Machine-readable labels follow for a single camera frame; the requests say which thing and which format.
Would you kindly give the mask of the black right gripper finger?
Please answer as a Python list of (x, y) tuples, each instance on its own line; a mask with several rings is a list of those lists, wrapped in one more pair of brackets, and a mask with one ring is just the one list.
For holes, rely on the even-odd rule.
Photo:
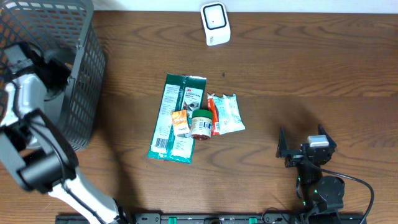
[(324, 135), (326, 137), (326, 139), (329, 142), (330, 148), (335, 149), (337, 147), (336, 142), (334, 142), (334, 140), (327, 134), (327, 132), (325, 131), (324, 127), (321, 124), (318, 125), (318, 134)]
[(279, 143), (277, 146), (276, 158), (286, 157), (288, 154), (289, 148), (285, 138), (285, 133), (282, 128), (280, 128), (279, 134)]

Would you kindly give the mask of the mint green wipes packet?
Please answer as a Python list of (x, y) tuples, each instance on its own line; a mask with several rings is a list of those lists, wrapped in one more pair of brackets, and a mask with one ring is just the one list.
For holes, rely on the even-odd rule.
[(213, 96), (213, 101), (218, 112), (220, 135), (246, 129), (240, 116), (236, 94)]

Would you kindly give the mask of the red tube packet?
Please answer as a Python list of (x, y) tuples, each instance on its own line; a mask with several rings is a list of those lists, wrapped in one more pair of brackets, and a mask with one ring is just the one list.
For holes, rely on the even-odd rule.
[(216, 136), (216, 135), (220, 134), (220, 124), (219, 124), (219, 119), (218, 119), (218, 110), (216, 108), (215, 101), (213, 99), (214, 95), (215, 95), (214, 93), (212, 93), (212, 94), (208, 93), (207, 94), (208, 109), (212, 112), (212, 115), (213, 115), (213, 117), (212, 117), (213, 127), (212, 127), (212, 131), (211, 131), (211, 135), (212, 136)]

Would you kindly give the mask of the green lid small jar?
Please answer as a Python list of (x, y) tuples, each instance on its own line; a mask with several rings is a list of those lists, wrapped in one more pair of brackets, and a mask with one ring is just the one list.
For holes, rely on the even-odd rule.
[(213, 113), (208, 110), (195, 110), (192, 114), (190, 134), (196, 140), (208, 140), (213, 129)]

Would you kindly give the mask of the orange small box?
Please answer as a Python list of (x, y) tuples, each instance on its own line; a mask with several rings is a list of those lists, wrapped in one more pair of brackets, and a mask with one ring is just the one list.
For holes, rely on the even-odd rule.
[(172, 125), (174, 135), (187, 138), (190, 135), (188, 115), (186, 110), (172, 112)]

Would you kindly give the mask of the green 3M package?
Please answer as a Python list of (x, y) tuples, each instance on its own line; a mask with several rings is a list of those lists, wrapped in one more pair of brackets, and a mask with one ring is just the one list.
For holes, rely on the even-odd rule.
[(167, 74), (150, 149), (152, 159), (192, 163), (195, 140), (174, 135), (172, 112), (186, 110), (189, 128), (192, 114), (202, 106), (206, 78)]

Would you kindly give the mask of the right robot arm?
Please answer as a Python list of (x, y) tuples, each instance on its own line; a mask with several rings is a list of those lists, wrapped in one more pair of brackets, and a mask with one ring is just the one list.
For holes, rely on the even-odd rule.
[(280, 130), (276, 157), (285, 159), (286, 167), (298, 172), (296, 194), (303, 200), (304, 210), (296, 213), (291, 223), (339, 223), (338, 210), (343, 208), (345, 182), (335, 176), (324, 176), (321, 166), (335, 152), (336, 143), (322, 125), (318, 134), (309, 136), (300, 149), (289, 149), (286, 135)]

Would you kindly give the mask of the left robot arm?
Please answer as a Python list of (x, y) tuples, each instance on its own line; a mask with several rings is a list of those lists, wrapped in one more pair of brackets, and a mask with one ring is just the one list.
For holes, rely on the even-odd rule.
[(89, 223), (130, 223), (115, 199), (81, 172), (75, 151), (45, 114), (45, 101), (69, 85), (71, 69), (46, 59), (34, 44), (17, 42), (4, 52), (7, 106), (1, 121), (1, 162), (17, 184), (57, 198)]

